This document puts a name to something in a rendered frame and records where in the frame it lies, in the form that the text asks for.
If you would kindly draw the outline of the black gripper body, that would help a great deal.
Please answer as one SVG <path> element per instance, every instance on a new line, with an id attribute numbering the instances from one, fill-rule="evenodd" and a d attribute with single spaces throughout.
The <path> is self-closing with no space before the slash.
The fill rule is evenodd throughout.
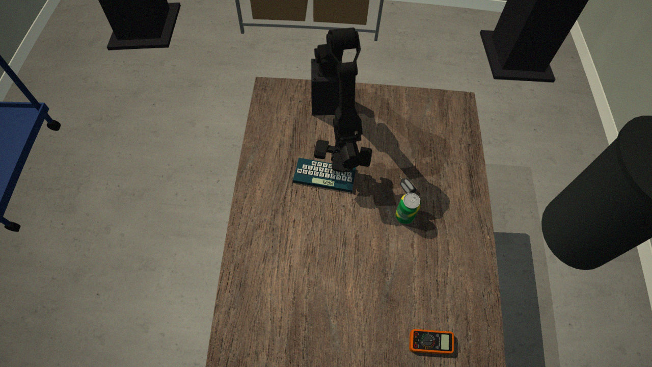
<path id="1" fill-rule="evenodd" d="M 329 152 L 332 153 L 333 159 L 333 151 L 335 148 L 339 149 L 339 146 L 336 145 L 336 142 L 335 146 L 330 146 L 328 144 L 329 142 L 327 140 L 317 140 L 316 148 L 314 150 L 314 157 L 320 160 L 324 160 L 326 153 Z M 359 153 L 362 161 L 360 166 L 369 167 L 372 159 L 372 148 L 361 147 L 361 151 Z"/>

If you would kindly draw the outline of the green soda can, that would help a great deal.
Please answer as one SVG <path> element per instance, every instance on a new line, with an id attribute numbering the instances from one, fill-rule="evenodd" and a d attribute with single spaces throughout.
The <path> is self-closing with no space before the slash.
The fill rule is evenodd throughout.
<path id="1" fill-rule="evenodd" d="M 415 193 L 403 195 L 398 205 L 395 216 L 401 224 L 410 224 L 414 221 L 421 207 L 421 199 Z"/>

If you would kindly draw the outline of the teal keyboard panel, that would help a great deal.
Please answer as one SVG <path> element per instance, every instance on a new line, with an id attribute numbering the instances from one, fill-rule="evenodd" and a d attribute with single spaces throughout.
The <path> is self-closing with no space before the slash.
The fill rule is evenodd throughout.
<path id="1" fill-rule="evenodd" d="M 352 192 L 356 167 L 349 172 L 332 170 L 332 163 L 298 158 L 293 182 Z"/>

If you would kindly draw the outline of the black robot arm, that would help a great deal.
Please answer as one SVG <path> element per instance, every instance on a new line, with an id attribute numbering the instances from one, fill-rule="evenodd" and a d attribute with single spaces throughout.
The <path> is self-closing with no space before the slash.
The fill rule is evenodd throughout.
<path id="1" fill-rule="evenodd" d="M 332 170 L 339 172 L 349 172 L 361 164 L 356 141 L 361 140 L 362 123 L 357 111 L 354 111 L 357 58 L 361 46 L 359 34 L 355 30 L 355 28 L 329 30 L 326 36 L 327 44 L 318 45 L 314 49 L 318 76 L 336 76 L 336 69 L 339 76 L 339 107 L 335 110 L 335 119 L 333 119 L 335 140 L 339 149 L 334 149 L 332 162 Z M 340 63 L 344 49 L 354 48 L 357 51 L 354 61 Z"/>

